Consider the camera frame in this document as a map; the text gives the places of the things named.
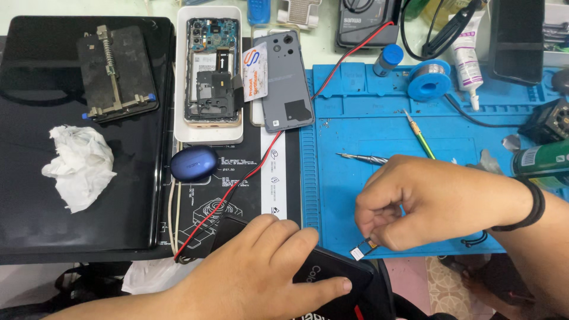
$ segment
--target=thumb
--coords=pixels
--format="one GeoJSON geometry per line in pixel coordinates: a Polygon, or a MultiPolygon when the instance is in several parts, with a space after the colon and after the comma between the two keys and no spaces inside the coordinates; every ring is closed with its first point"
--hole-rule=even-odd
{"type": "Polygon", "coordinates": [[[425,219],[428,215],[413,212],[391,223],[383,224],[372,230],[370,239],[378,245],[392,251],[402,251],[431,242],[449,239],[445,230],[441,230],[434,219],[425,219]]]}
{"type": "Polygon", "coordinates": [[[292,302],[289,311],[292,317],[305,315],[350,291],[352,291],[352,282],[345,277],[320,280],[313,284],[293,284],[289,296],[289,301],[292,302]]]}

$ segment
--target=pink floor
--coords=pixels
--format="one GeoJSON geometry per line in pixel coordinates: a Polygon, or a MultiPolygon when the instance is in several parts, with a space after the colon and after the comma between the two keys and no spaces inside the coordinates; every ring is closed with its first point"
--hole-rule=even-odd
{"type": "Polygon", "coordinates": [[[459,320],[488,320],[493,310],[462,286],[460,276],[436,257],[384,259],[393,292],[405,297],[428,315],[446,312],[459,320]]]}

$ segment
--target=red and black cable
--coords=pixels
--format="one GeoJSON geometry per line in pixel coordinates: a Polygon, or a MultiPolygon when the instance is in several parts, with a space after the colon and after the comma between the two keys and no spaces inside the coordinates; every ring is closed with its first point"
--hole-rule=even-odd
{"type": "MultiPolygon", "coordinates": [[[[313,100],[316,96],[318,96],[322,90],[324,90],[324,88],[326,87],[326,85],[328,85],[328,82],[330,82],[330,79],[332,78],[332,76],[334,75],[334,72],[336,72],[336,70],[338,69],[338,67],[340,66],[340,63],[342,63],[342,61],[344,61],[344,59],[346,59],[349,55],[351,55],[352,53],[358,51],[361,47],[365,46],[371,39],[373,39],[378,33],[381,32],[381,30],[383,30],[386,26],[388,25],[393,25],[393,22],[387,22],[382,24],[381,26],[379,26],[374,32],[372,32],[369,36],[367,36],[364,40],[362,40],[362,42],[360,42],[358,45],[356,45],[355,47],[351,48],[350,50],[348,50],[341,58],[340,60],[336,63],[336,65],[334,66],[334,69],[332,70],[332,72],[330,72],[330,74],[328,75],[328,77],[326,78],[326,80],[324,81],[324,83],[322,84],[322,86],[320,87],[320,89],[310,98],[310,100],[313,100]]],[[[273,147],[273,145],[275,144],[275,142],[277,141],[277,139],[281,136],[283,132],[279,131],[277,133],[277,135],[275,136],[275,138],[273,139],[271,145],[269,146],[269,148],[267,149],[267,151],[265,151],[265,154],[261,160],[261,163],[259,163],[259,165],[257,167],[255,167],[253,170],[251,170],[249,173],[247,173],[243,178],[241,178],[240,180],[238,180],[236,183],[234,183],[229,190],[227,190],[227,192],[225,193],[225,195],[223,196],[223,198],[221,198],[221,201],[219,202],[219,204],[215,207],[215,209],[213,209],[212,213],[210,213],[209,215],[207,215],[204,220],[202,220],[197,226],[196,228],[194,228],[194,230],[192,231],[192,233],[190,233],[190,235],[188,236],[188,239],[184,242],[184,244],[180,247],[180,249],[178,250],[178,252],[176,253],[176,255],[174,256],[174,260],[177,261],[178,257],[180,256],[180,253],[182,252],[182,250],[185,248],[186,245],[188,245],[189,241],[192,240],[192,238],[194,237],[194,235],[197,237],[198,235],[200,235],[202,232],[204,232],[205,230],[207,230],[209,227],[213,227],[218,221],[219,219],[221,219],[221,217],[223,216],[223,213],[219,214],[219,216],[217,217],[216,220],[214,220],[209,227],[205,227],[203,228],[200,232],[198,232],[196,234],[196,232],[200,229],[200,227],[213,215],[217,212],[217,209],[219,209],[219,207],[221,207],[221,205],[223,204],[223,202],[225,201],[225,199],[228,197],[229,198],[227,200],[227,202],[229,202],[231,200],[231,197],[233,196],[233,193],[236,189],[236,187],[245,179],[249,178],[250,176],[254,175],[257,171],[259,171],[259,169],[263,166],[263,164],[265,163],[265,160],[267,160],[267,156],[269,155],[269,152],[271,150],[271,148],[273,147]]]]}

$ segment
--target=solder wire spool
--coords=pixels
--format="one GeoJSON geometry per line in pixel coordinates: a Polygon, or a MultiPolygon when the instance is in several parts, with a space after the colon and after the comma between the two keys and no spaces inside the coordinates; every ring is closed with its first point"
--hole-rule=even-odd
{"type": "Polygon", "coordinates": [[[439,59],[427,60],[416,65],[409,73],[407,94],[416,101],[428,101],[442,97],[452,85],[451,66],[439,59]]]}

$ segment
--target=gray phone back cover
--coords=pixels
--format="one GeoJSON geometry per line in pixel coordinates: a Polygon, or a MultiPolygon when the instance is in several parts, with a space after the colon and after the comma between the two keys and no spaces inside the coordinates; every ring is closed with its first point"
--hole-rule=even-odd
{"type": "Polygon", "coordinates": [[[268,95],[263,97],[265,129],[272,133],[313,124],[314,108],[296,32],[255,38],[253,46],[262,42],[267,43],[269,78],[268,95]],[[292,37],[292,42],[285,43],[286,36],[292,37]]]}

